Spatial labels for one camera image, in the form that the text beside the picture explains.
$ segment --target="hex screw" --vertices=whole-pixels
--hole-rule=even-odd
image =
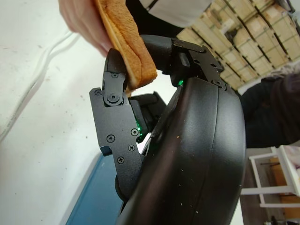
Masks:
[[[132,129],[132,130],[131,130],[131,135],[132,135],[132,136],[137,136],[138,133],[139,133],[139,132],[137,131],[137,129]]]
[[[123,157],[119,157],[117,161],[119,164],[122,164],[125,161],[125,159]]]
[[[106,140],[107,140],[108,143],[113,143],[113,142],[114,142],[114,139],[115,139],[115,138],[114,138],[113,135],[108,135],[107,138],[106,138]]]
[[[100,89],[95,90],[95,95],[101,95],[102,91]]]

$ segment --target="bread crust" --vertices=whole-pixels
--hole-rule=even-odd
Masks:
[[[95,0],[103,24],[121,53],[129,73],[130,90],[149,84],[157,77],[155,64],[139,36],[138,28],[124,0]]]

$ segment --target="person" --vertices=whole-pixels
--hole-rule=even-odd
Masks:
[[[212,0],[126,0],[140,34],[176,37],[193,24]],[[60,13],[73,32],[102,54],[112,47],[94,0],[59,0]]]
[[[300,140],[300,61],[273,71],[241,97],[247,148]]]

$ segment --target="black metal bracket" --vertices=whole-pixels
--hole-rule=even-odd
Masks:
[[[124,93],[126,75],[114,66],[115,60],[123,62],[117,50],[110,50],[105,64],[103,90],[90,91],[90,100],[97,131],[98,143],[103,155],[113,155],[117,179],[122,195],[131,196],[137,182],[142,159],[136,140],[140,133],[129,100]]]
[[[175,38],[152,35],[142,38],[157,69],[170,75],[174,87],[187,78],[199,77],[226,90],[226,83],[219,76],[223,69],[207,47]]]

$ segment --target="finger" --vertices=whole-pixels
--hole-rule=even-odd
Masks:
[[[68,7],[69,7],[70,12],[74,12],[73,4],[70,4]],[[95,41],[93,39],[93,37],[90,35],[88,29],[82,23],[82,21],[78,17],[76,17],[76,14],[74,14],[74,13],[70,14],[69,19],[70,19],[71,23],[74,25],[75,30],[77,30],[77,32],[80,33],[87,42],[89,42],[95,48],[97,48],[103,56],[107,55],[108,51],[102,45],[100,45],[97,41]]]
[[[74,25],[72,24],[72,21],[67,12],[67,7],[65,5],[65,1],[60,0],[59,5],[60,5],[60,14],[61,14],[62,18],[65,20],[66,25],[68,26],[69,30],[72,32],[77,32],[76,29],[74,28]]]
[[[93,1],[91,0],[78,0],[74,2],[75,11],[78,18],[82,21],[88,29],[93,39],[101,44],[107,51],[112,47],[111,41],[108,38],[106,30],[101,23],[99,12],[97,11]]]

